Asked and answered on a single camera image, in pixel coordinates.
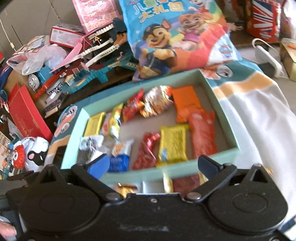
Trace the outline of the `person's hand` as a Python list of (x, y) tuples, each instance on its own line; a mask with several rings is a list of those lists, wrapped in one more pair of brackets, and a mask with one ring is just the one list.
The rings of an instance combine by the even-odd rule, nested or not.
[(5, 240), (10, 237), (15, 237), (17, 234), (16, 228), (4, 221), (0, 221), (0, 233)]

